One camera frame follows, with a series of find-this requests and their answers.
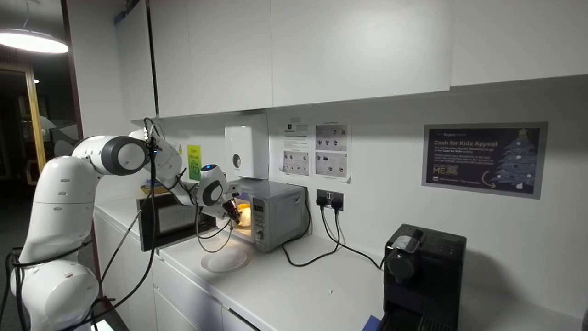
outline microwave window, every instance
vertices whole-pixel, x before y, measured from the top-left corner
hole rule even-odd
[[[160,208],[160,234],[172,232],[194,225],[194,208],[165,207]]]

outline robotic arm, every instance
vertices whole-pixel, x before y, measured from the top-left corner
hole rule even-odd
[[[18,264],[24,266],[20,269],[24,282],[18,289],[31,319],[31,331],[64,330],[81,323],[97,297],[97,280],[77,264],[77,249],[90,236],[95,188],[101,177],[154,172],[182,205],[198,207],[213,218],[237,221],[239,214],[231,203],[226,175],[218,168],[205,166],[194,192],[178,186],[180,168],[182,159],[174,148],[161,139],[147,137],[145,131],[130,137],[88,139],[75,148],[71,157],[46,164],[18,258]],[[13,293],[16,293],[14,273],[11,280]]]

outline black coffee machine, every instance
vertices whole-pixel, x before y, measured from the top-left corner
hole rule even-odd
[[[455,331],[465,238],[402,225],[386,243],[380,331]]]

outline framed sign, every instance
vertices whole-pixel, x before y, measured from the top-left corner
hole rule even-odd
[[[538,199],[547,124],[426,126],[424,135],[424,185]]]

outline countertop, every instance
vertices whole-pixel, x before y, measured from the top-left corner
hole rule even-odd
[[[126,229],[136,216],[136,205],[114,201],[97,207],[97,212]],[[218,236],[204,245],[215,249],[224,240]],[[316,236],[288,245],[294,262],[307,262],[330,249],[330,242]],[[259,254],[239,240],[229,240],[228,251],[246,253],[248,264],[224,275],[209,273],[202,267],[207,254],[196,240],[161,249],[160,258],[259,330],[362,330],[371,315],[382,317],[384,275],[360,256],[338,251],[314,266],[296,269],[281,251]],[[578,331],[580,324],[562,313],[461,288],[461,331]]]

